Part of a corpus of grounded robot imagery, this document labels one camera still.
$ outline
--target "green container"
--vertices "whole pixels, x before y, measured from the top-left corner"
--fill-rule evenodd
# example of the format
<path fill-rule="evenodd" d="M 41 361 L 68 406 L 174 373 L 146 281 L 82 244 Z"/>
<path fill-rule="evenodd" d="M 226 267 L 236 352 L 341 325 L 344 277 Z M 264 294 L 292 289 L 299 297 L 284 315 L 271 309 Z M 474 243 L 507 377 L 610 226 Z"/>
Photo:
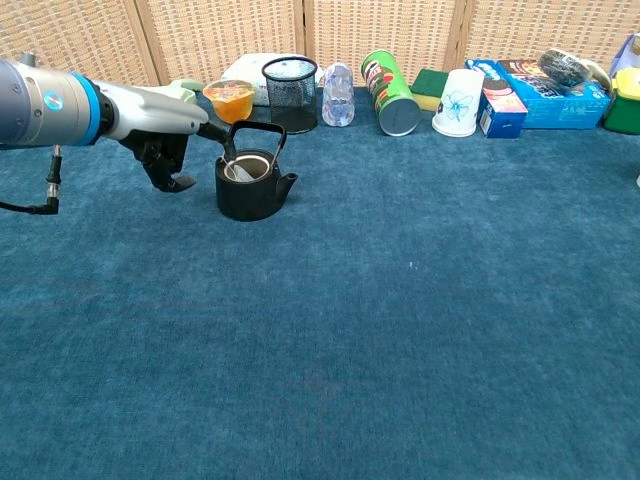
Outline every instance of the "green container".
<path fill-rule="evenodd" d="M 362 62 L 360 73 L 373 96 L 382 131 L 394 137 L 411 133 L 422 113 L 393 55 L 386 50 L 371 52 Z"/>
<path fill-rule="evenodd" d="M 604 128 L 640 135 L 640 68 L 625 68 L 612 80 L 613 98 L 605 114 Z"/>

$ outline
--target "white paper cup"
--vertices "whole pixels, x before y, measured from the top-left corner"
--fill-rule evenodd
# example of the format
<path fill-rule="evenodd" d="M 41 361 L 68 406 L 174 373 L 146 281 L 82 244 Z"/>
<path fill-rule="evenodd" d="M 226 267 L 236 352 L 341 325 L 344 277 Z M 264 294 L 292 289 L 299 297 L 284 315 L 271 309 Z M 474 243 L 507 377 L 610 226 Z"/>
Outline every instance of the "white paper cup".
<path fill-rule="evenodd" d="M 449 137 L 468 137 L 476 131 L 476 118 L 484 73 L 460 68 L 449 72 L 433 128 Z"/>

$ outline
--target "blue box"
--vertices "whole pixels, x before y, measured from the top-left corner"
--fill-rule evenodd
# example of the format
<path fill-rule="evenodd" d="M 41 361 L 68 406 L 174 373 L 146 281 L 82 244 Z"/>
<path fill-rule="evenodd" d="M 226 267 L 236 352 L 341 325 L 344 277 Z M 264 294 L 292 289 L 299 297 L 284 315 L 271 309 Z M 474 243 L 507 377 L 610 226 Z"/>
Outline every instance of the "blue box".
<path fill-rule="evenodd" d="M 527 107 L 523 128 L 595 128 L 611 101 L 595 82 L 573 90 L 558 86 L 537 60 L 499 60 L 496 66 Z"/>
<path fill-rule="evenodd" d="M 527 116 L 527 108 L 492 60 L 467 60 L 465 67 L 484 73 L 478 106 L 480 128 L 488 138 L 516 138 Z"/>

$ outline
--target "black mesh pencil holder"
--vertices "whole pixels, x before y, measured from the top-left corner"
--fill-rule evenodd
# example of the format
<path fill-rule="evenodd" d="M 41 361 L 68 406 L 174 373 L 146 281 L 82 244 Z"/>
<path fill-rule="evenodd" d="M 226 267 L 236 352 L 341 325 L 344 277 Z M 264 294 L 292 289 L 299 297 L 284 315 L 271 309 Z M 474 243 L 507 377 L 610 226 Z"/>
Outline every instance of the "black mesh pencil holder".
<path fill-rule="evenodd" d="M 318 65 L 306 57 L 281 57 L 262 67 L 267 80 L 271 123 L 287 133 L 304 133 L 318 124 L 316 71 Z"/>

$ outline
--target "plastic water bottle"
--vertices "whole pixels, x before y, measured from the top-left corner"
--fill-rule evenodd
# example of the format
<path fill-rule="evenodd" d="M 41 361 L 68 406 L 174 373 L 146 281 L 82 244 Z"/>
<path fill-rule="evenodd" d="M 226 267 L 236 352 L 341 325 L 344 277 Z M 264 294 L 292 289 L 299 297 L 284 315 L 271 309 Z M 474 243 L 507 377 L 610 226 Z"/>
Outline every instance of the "plastic water bottle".
<path fill-rule="evenodd" d="M 332 127 L 346 127 L 355 115 L 353 74 L 344 63 L 334 63 L 324 76 L 322 119 Z"/>

